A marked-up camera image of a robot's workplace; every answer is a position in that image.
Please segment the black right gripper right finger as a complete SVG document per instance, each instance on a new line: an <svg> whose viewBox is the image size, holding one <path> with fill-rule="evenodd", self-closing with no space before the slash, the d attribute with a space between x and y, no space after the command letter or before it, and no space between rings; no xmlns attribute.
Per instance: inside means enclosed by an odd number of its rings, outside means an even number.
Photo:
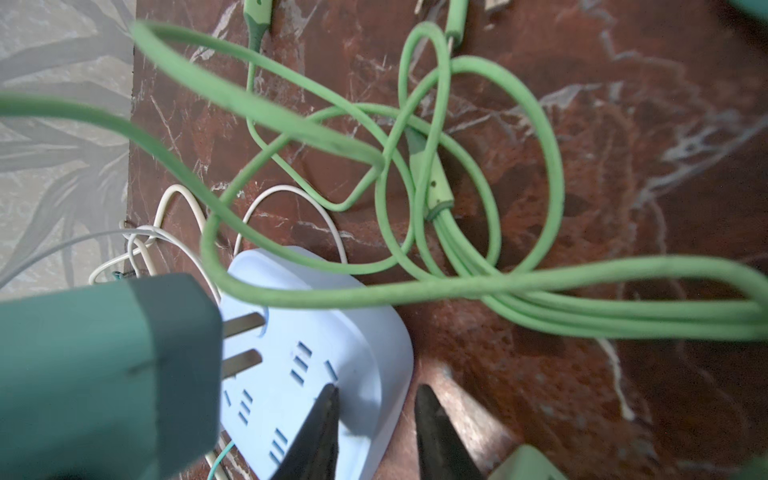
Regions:
<svg viewBox="0 0 768 480"><path fill-rule="evenodd" d="M421 479L482 479L450 417L427 384L417 388L414 414Z"/></svg>

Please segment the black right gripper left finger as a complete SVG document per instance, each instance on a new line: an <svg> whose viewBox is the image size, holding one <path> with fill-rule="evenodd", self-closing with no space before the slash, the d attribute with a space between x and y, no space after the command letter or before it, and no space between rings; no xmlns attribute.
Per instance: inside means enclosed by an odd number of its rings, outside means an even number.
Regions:
<svg viewBox="0 0 768 480"><path fill-rule="evenodd" d="M339 389L326 384L271 479L334 480L339 418Z"/></svg>

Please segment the green charger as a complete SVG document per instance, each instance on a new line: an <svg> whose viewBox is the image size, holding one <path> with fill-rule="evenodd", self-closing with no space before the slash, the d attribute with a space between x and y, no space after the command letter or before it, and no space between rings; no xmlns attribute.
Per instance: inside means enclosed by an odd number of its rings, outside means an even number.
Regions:
<svg viewBox="0 0 768 480"><path fill-rule="evenodd" d="M225 357L264 316L224 319L187 274L1 306L1 475L168 479L212 450L221 384L261 361Z"/></svg>

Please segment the mint charger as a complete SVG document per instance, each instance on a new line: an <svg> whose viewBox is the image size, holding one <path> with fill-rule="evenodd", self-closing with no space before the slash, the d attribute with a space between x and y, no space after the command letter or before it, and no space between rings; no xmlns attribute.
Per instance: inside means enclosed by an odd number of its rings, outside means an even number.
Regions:
<svg viewBox="0 0 768 480"><path fill-rule="evenodd" d="M538 449L520 445L488 477L489 480L567 480L567 477Z"/></svg>

